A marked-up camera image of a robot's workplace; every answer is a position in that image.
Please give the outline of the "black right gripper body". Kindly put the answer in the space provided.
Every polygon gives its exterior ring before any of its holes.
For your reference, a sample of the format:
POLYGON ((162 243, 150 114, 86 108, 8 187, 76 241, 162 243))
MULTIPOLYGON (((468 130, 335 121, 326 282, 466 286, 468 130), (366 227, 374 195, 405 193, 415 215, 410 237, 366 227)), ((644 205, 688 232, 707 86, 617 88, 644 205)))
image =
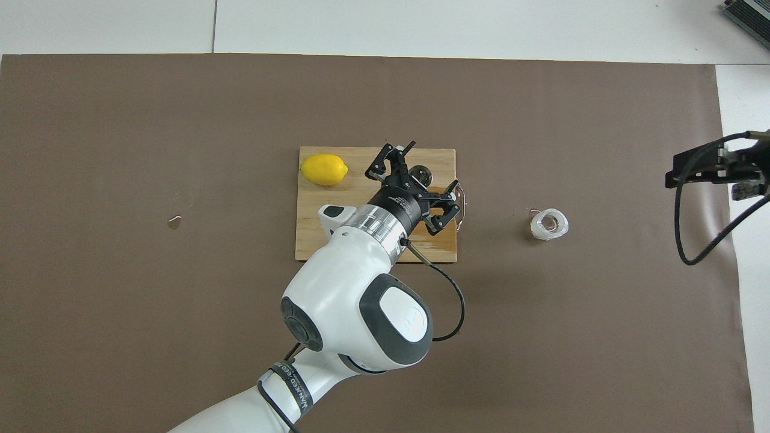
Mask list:
POLYGON ((723 148, 723 163, 728 183, 761 182, 769 178, 769 131, 748 131, 746 140, 756 140, 754 145, 740 149, 723 148))

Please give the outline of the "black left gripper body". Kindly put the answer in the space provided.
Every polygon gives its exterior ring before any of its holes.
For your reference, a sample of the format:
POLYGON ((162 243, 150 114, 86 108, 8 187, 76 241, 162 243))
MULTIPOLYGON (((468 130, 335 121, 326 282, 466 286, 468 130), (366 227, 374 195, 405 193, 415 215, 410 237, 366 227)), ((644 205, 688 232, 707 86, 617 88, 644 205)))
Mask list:
POLYGON ((423 209, 417 196, 426 193, 426 187, 415 180, 409 181, 407 187, 388 181, 382 184, 368 204, 385 209, 396 217, 407 236, 410 236, 423 219, 423 209))

